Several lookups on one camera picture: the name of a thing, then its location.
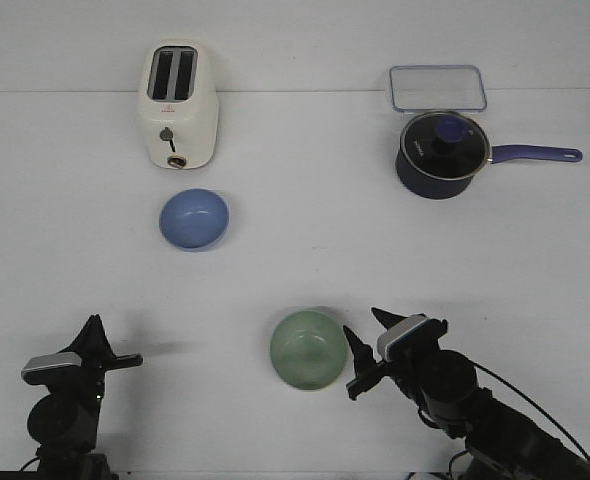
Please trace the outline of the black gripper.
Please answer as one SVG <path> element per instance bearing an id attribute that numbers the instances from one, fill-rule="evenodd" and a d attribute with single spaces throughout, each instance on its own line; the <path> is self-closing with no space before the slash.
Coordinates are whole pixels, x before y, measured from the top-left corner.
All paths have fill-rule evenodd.
<path id="1" fill-rule="evenodd" d="M 95 348 L 89 349 L 93 330 Z M 76 395 L 103 395 L 105 375 L 109 371 L 139 367 L 144 362 L 140 353 L 116 355 L 113 352 L 99 314 L 89 316 L 64 353 L 74 354 L 73 363 L 57 370 L 56 385 Z"/>
<path id="2" fill-rule="evenodd" d="M 383 309 L 372 307 L 371 313 L 379 324 L 390 330 L 406 319 Z M 355 378 L 348 382 L 346 390 L 351 400 L 375 387 L 385 377 L 390 378 L 399 390 L 420 409 L 426 409 L 419 388 L 419 365 L 431 353 L 440 349 L 439 339 L 448 331 L 448 322 L 429 318 L 429 321 L 393 348 L 393 361 L 382 358 L 376 361 L 373 349 L 364 343 L 348 326 L 343 332 L 353 355 Z"/>

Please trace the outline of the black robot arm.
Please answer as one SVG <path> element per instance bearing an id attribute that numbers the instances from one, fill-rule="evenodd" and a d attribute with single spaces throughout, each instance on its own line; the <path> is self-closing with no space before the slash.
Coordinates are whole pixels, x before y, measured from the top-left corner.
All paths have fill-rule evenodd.
<path id="1" fill-rule="evenodd" d="M 21 369 L 22 380 L 48 390 L 27 419 L 28 433 L 38 443 L 40 479 L 119 477 L 107 457 L 95 451 L 105 376 L 142 364 L 139 353 L 114 353 L 98 314 L 88 318 L 69 346 L 27 361 Z"/>
<path id="2" fill-rule="evenodd" d="M 391 379 L 415 403 L 425 425 L 463 440 L 471 457 L 464 479 L 590 479 L 590 457 L 581 446 L 569 450 L 497 400 L 478 383 L 481 365 L 440 347 L 447 321 L 379 308 L 371 312 L 384 328 L 375 347 L 343 329 L 355 372 L 347 385 L 351 400 Z"/>

